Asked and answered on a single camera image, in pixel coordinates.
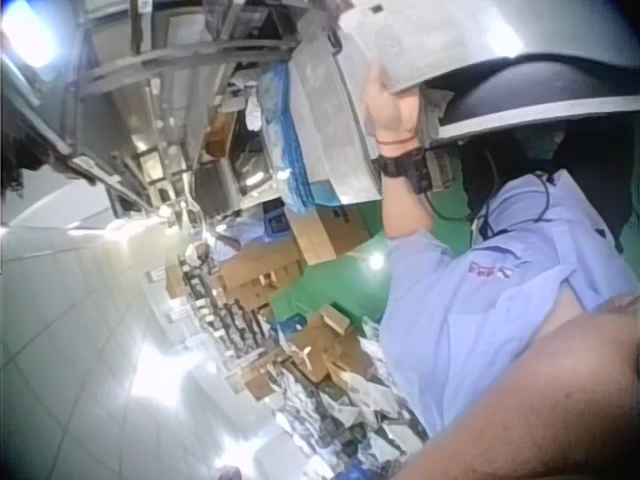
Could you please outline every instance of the worker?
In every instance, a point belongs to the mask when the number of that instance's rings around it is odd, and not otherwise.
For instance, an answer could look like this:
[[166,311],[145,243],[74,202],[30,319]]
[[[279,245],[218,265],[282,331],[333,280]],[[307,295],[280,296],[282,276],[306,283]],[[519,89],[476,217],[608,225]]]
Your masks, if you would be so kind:
[[185,257],[193,267],[208,262],[217,265],[234,257],[249,243],[271,241],[265,231],[262,205],[258,205],[242,212],[238,218],[219,224],[215,233],[207,232],[204,240],[189,245]]
[[613,299],[638,294],[637,278],[617,251],[632,208],[633,124],[626,118],[578,122],[545,173],[527,172],[509,134],[464,145],[464,187],[477,234],[471,250],[454,258],[431,234],[430,199],[417,194],[404,173],[424,156],[416,135],[418,90],[391,95],[376,67],[365,101],[381,154],[389,239],[382,347],[429,435],[437,441],[444,432],[446,442],[446,430],[538,342]]

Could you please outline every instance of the ceiling light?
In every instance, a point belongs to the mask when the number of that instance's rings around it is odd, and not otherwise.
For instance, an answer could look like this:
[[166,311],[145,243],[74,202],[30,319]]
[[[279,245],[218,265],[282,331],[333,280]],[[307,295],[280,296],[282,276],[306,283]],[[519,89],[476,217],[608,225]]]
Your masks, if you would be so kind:
[[247,181],[246,181],[247,187],[251,187],[256,183],[260,183],[260,181],[263,178],[264,178],[264,172],[258,172],[255,175],[252,175],[251,177],[247,178]]
[[100,229],[83,229],[83,228],[79,228],[76,230],[69,230],[67,232],[69,235],[71,235],[72,237],[84,237],[85,235],[104,235],[105,230],[100,230]]
[[514,58],[522,53],[522,40],[502,18],[494,19],[486,38],[487,43],[496,55]]
[[374,271],[381,270],[384,267],[385,258],[380,252],[376,252],[369,257],[369,268]]
[[286,170],[281,170],[276,173],[276,177],[278,180],[286,180],[291,176],[291,169],[287,168]]
[[53,61],[53,37],[25,0],[14,1],[2,12],[2,31],[25,63],[40,68]]
[[163,205],[158,210],[158,215],[162,218],[169,218],[173,214],[173,209],[169,205]]

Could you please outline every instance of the skin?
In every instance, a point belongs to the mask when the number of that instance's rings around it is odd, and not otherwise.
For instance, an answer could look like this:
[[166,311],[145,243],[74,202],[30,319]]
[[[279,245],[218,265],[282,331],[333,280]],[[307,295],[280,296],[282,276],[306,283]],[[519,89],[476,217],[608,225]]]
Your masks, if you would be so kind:
[[[380,152],[396,157],[419,146],[420,98],[399,96],[372,69],[365,102]],[[389,238],[430,230],[433,215],[405,179],[383,180]],[[638,300],[601,315],[580,315],[539,335],[498,384],[451,428],[428,442],[397,480],[535,479],[624,470],[638,451]],[[610,478],[640,478],[640,473]]]

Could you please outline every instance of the package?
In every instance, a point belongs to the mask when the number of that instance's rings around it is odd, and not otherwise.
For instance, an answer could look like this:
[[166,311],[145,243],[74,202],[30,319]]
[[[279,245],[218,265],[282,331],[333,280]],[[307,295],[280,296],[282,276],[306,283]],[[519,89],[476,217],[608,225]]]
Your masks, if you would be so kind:
[[232,288],[298,260],[300,251],[292,238],[272,243],[251,242],[233,258],[223,262],[220,272],[226,286]]
[[208,155],[216,159],[228,158],[236,117],[236,112],[216,115],[206,138],[205,151]]
[[276,268],[271,276],[277,288],[284,288],[293,285],[302,275],[298,262]]
[[177,263],[166,267],[166,290],[171,300],[182,298],[189,292],[189,287],[184,282],[182,269]]
[[308,318],[306,327],[288,339],[296,365],[311,382],[320,383],[329,375],[324,354],[334,347],[339,337],[322,315],[315,313]]
[[353,373],[366,379],[373,372],[373,362],[360,348],[358,334],[353,330],[336,339],[324,354],[324,359],[331,372],[339,372],[340,378],[343,373]]
[[238,300],[245,310],[254,310],[268,304],[273,291],[256,278],[237,287],[227,288],[226,297],[228,301]]
[[320,309],[320,313],[324,317],[324,321],[329,324],[340,335],[344,335],[351,326],[351,320],[342,315],[331,305],[326,305]]
[[302,255],[309,265],[335,260],[371,237],[356,206],[317,207],[299,215],[285,209]]
[[244,386],[256,402],[264,400],[274,393],[266,373],[259,373],[255,377],[250,378],[244,382]]

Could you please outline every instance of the black cable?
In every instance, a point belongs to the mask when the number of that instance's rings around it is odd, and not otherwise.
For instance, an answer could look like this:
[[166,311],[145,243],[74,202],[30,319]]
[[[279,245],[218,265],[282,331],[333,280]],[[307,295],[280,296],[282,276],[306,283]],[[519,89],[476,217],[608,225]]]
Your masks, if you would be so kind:
[[[486,212],[482,217],[478,217],[478,218],[484,218],[485,222],[487,224],[487,229],[489,230],[489,238],[492,238],[495,236],[495,231],[493,229],[493,227],[491,226],[491,223],[489,222],[489,215],[491,213],[491,200],[496,196],[496,194],[498,193],[498,191],[500,190],[500,179],[498,178],[498,171],[496,169],[496,165],[495,162],[493,160],[493,157],[491,156],[491,154],[485,150],[485,154],[487,157],[487,160],[489,161],[489,164],[491,165],[491,171],[493,173],[493,178],[494,178],[494,183],[493,183],[493,191],[491,192],[491,195],[489,195],[489,198],[486,201]],[[544,220],[544,217],[546,216],[546,214],[549,212],[549,209],[551,208],[551,192],[549,190],[549,185],[547,185],[547,181],[542,178],[541,175],[538,174],[533,174],[534,177],[536,177],[540,183],[542,183],[542,187],[544,188],[544,192],[545,192],[545,206],[542,209],[542,212],[540,212],[540,215],[538,215],[538,217],[533,220],[533,223],[540,223],[542,220]],[[479,215],[480,211],[482,210],[482,207],[480,208],[479,211],[477,212],[472,212],[471,214],[465,216],[465,217],[449,217],[448,215],[444,215],[442,214],[433,204],[433,202],[431,201],[431,199],[429,198],[429,194],[425,193],[425,198],[427,199],[427,203],[429,203],[429,206],[431,207],[431,209],[433,210],[433,212],[436,214],[436,216],[438,218],[440,218],[441,220],[444,220],[446,222],[464,222],[464,223],[468,223],[469,222],[469,218],[476,218],[476,216]]]
[[[489,200],[491,200],[498,193],[500,189],[500,179],[498,178],[498,170],[496,169],[496,164],[493,161],[493,157],[487,151],[485,151],[485,154],[487,155],[487,160],[491,165],[491,171],[493,173],[493,190],[491,192],[491,195],[489,195],[489,199],[487,200],[487,207],[488,207]],[[429,203],[431,210],[433,210],[433,213],[435,213],[440,220],[443,220],[445,222],[469,223],[469,218],[475,218],[482,210],[482,207],[480,207],[478,211],[471,212],[469,215],[465,215],[464,217],[449,217],[448,215],[444,215],[443,213],[441,213],[435,207],[435,205],[431,201],[431,198],[429,198],[428,193],[425,193],[424,196],[427,199],[427,203]]]

